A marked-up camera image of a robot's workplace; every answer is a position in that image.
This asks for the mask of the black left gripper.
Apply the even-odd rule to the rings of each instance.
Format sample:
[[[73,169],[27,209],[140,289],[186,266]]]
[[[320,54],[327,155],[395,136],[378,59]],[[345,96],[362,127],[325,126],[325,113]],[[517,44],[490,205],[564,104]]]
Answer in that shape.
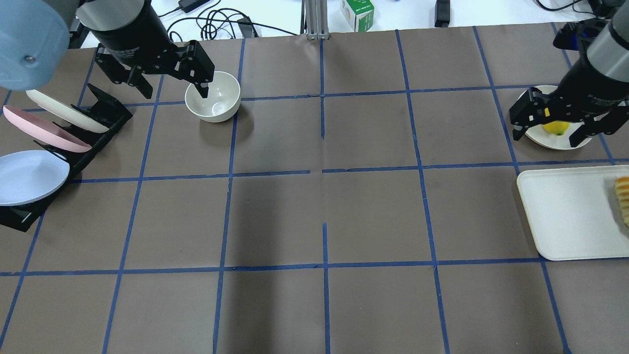
[[[113,83],[127,83],[150,99],[153,87],[143,74],[166,74],[195,84],[200,97],[208,97],[214,78],[211,58],[197,40],[173,43],[155,11],[141,10],[128,24],[93,34],[103,49],[96,63]]]

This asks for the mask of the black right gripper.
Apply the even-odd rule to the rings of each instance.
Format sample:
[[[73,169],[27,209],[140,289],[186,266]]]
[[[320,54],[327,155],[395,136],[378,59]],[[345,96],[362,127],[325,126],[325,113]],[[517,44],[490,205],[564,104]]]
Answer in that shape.
[[[593,135],[612,135],[628,122],[628,83],[605,76],[588,63],[576,63],[558,87],[544,94],[528,88],[509,109],[513,141],[529,127],[553,121],[583,123],[569,136],[569,146],[579,148]]]

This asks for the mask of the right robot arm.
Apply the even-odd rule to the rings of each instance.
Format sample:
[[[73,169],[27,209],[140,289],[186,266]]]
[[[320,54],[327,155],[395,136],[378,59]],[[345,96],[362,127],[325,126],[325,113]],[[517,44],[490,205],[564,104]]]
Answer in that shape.
[[[623,4],[611,20],[591,18],[566,23],[553,46],[575,50],[579,59],[559,85],[545,94],[530,87],[510,107],[512,137],[555,121],[577,123],[569,144],[577,147],[595,135],[613,135],[628,121],[629,7]]]

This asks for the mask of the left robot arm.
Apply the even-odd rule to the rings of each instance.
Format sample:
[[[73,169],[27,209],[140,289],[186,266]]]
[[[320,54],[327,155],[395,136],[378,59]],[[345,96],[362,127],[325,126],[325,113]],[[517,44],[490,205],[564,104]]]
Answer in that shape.
[[[207,97],[214,63],[195,40],[175,45],[149,0],[3,0],[1,86],[31,90],[46,85],[69,48],[75,19],[99,40],[95,61],[111,82],[126,83],[151,98],[145,76],[169,75]]]

